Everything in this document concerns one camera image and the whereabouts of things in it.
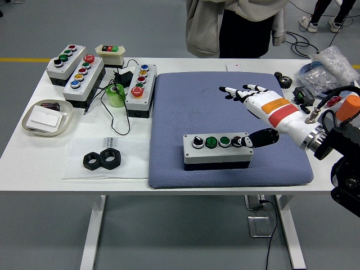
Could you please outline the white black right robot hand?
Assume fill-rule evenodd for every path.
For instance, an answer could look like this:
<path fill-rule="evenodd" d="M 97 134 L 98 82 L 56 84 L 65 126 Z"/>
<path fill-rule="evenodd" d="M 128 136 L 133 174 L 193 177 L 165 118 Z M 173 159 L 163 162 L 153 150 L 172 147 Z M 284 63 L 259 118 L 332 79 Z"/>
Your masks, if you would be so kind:
<path fill-rule="evenodd" d="M 242 90 L 230 87 L 219 87 L 219 90 L 228 94 L 227 99 L 240 101 L 269 127 L 290 136 L 303 150 L 310 148 L 311 141 L 320 129 L 317 123 L 307 124 L 305 115 L 273 90 L 253 84 L 244 85 Z"/>

